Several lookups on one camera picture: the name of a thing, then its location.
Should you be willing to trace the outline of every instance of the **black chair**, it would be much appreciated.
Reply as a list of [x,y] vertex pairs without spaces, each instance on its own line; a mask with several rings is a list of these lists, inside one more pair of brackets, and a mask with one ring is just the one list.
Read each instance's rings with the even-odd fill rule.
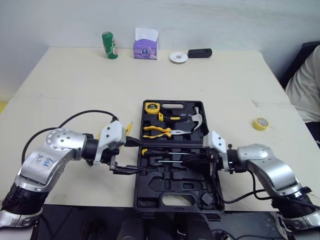
[[320,41],[306,42],[302,44],[302,48],[295,57],[289,68],[285,71],[283,76],[279,79],[279,83],[285,89],[290,79],[295,75],[296,71],[305,62],[307,57],[320,45]]

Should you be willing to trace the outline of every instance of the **toolbox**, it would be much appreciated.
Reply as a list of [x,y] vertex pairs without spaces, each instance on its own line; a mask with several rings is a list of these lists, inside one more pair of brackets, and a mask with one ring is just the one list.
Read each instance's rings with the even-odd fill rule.
[[[133,201],[137,211],[145,214],[224,211],[224,204],[213,188],[209,164],[197,169],[181,161],[188,154],[206,152],[203,138],[208,133],[201,101],[143,102],[140,129],[143,146],[139,147],[137,160],[142,171],[136,175]],[[149,156],[151,150],[162,154]],[[218,174],[216,181],[216,189],[222,195]]]

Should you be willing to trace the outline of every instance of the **screwdriver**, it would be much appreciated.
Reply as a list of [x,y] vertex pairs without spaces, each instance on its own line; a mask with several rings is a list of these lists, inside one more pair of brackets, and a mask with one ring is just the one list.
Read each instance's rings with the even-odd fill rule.
[[190,155],[190,153],[185,153],[185,152],[169,152],[168,150],[159,150],[154,148],[144,148],[142,149],[141,154],[144,157],[160,157],[160,156],[168,156],[173,154]]

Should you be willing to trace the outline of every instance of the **yellow-handled pliers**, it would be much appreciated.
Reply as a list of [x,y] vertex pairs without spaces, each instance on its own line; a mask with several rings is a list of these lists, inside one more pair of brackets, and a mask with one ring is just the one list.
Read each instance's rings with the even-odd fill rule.
[[167,138],[171,138],[172,135],[182,135],[182,134],[191,134],[191,131],[182,131],[182,130],[171,130],[171,128],[162,128],[159,126],[145,126],[143,128],[143,130],[145,131],[150,131],[150,130],[156,130],[159,132],[162,132],[159,135],[155,135],[155,136],[148,136],[148,135],[143,135],[142,137],[145,139],[158,139],[161,137],[167,137]]

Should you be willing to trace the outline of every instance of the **tissue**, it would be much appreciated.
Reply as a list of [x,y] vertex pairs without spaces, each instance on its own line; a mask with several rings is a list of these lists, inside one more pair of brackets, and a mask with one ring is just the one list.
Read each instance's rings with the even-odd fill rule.
[[157,59],[159,32],[151,28],[136,28],[133,55],[135,59]]

